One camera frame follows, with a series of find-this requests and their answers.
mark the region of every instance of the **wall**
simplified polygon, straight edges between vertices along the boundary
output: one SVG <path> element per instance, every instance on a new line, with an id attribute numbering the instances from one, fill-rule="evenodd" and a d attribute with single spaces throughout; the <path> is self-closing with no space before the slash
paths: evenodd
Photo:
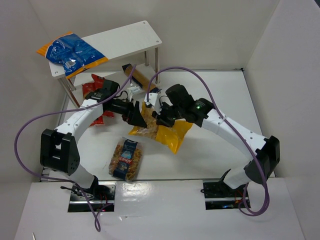
<path id="1" fill-rule="evenodd" d="M 232 69 L 249 61 L 279 0 L 30 2 L 52 39 L 68 31 L 85 37 L 147 20 L 163 42 L 162 67 Z M 118 69 L 120 65 L 106 66 Z"/>
<path id="2" fill-rule="evenodd" d="M 319 239 L 320 8 L 281 0 L 245 68 L 262 132 L 280 140 L 276 173 L 307 240 Z"/>
<path id="3" fill-rule="evenodd" d="M 64 92 L 59 83 L 50 78 L 47 61 L 36 54 L 37 48 L 50 38 L 28 1 L 1 1 L 0 33 L 0 232 L 1 239 L 11 240 L 33 180 L 15 158 L 15 135 L 32 117 L 59 110 Z M 56 116 L 47 117 L 32 124 L 21 135 L 20 156 L 38 173 L 41 172 L 41 132 L 53 128 L 56 122 Z"/>

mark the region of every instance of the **yellow bag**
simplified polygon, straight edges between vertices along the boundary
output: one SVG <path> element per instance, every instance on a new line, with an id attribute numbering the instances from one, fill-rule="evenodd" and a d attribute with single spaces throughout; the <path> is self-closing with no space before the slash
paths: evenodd
<path id="1" fill-rule="evenodd" d="M 153 111 L 154 109 L 152 107 L 148 108 L 145 103 L 143 103 L 141 115 L 143 116 L 147 127 L 134 126 L 128 134 L 156 140 L 157 142 L 168 146 L 174 154 L 177 154 L 184 141 L 185 135 L 193 124 L 185 120 L 176 120 L 173 127 L 157 125 L 157 120 L 152 117 Z"/>

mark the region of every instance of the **blue and orange bag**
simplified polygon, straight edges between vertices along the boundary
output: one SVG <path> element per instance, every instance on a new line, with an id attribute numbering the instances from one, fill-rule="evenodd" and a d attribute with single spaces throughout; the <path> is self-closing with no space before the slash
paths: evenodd
<path id="1" fill-rule="evenodd" d="M 63 65 L 67 79 L 108 61 L 101 52 L 73 32 L 67 32 L 36 52 L 54 64 Z"/>

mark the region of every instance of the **bag of pasta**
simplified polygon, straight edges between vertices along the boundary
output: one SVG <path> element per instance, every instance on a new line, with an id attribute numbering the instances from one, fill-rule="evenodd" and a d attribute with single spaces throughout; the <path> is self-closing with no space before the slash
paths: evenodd
<path id="1" fill-rule="evenodd" d="M 128 134 L 156 140 L 168 146 L 174 154 L 177 154 L 185 135 L 193 124 L 185 120 L 176 120 L 173 127 L 157 125 L 157 120 L 152 116 L 153 111 L 153 107 L 146 107 L 146 104 L 143 103 L 141 115 L 147 127 L 134 126 Z"/>
<path id="2" fill-rule="evenodd" d="M 109 174 L 131 182 L 138 173 L 142 155 L 143 146 L 140 142 L 123 137 L 114 150 L 109 164 Z"/>

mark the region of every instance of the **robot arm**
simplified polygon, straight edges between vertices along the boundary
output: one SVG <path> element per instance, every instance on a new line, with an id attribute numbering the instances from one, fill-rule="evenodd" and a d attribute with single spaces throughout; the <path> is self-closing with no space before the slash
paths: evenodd
<path id="1" fill-rule="evenodd" d="M 248 159 L 244 166 L 229 169 L 220 179 L 221 184 L 227 185 L 231 189 L 237 189 L 250 181 L 258 184 L 263 183 L 251 153 L 239 136 L 227 125 L 225 119 L 240 132 L 252 151 L 256 153 L 256 158 L 266 179 L 274 171 L 280 160 L 279 140 L 276 137 L 266 138 L 256 134 L 225 114 L 222 114 L 224 118 L 221 118 L 210 101 L 204 98 L 194 100 L 185 87 L 180 84 L 170 87 L 165 93 L 172 105 L 168 105 L 165 102 L 160 103 L 159 95 L 156 93 L 150 93 L 149 99 L 145 99 L 147 106 L 154 106 L 155 111 L 152 116 L 156 118 L 158 125 L 172 127 L 175 124 L 175 120 L 185 119 L 189 123 L 194 123 L 219 135 L 239 149 Z"/>
<path id="2" fill-rule="evenodd" d="M 105 80 L 103 88 L 86 96 L 80 107 L 85 110 L 75 112 L 56 129 L 46 129 L 41 135 L 41 165 L 62 173 L 69 180 L 78 183 L 86 193 L 93 196 L 105 189 L 103 189 L 104 186 L 99 186 L 98 178 L 80 164 L 77 143 L 85 130 L 104 111 L 121 114 L 122 119 L 130 125 L 147 127 L 141 116 L 138 101 L 134 105 L 133 101 L 114 98 L 106 103 L 88 108 L 109 98 L 117 91 L 118 87 L 118 83 Z"/>

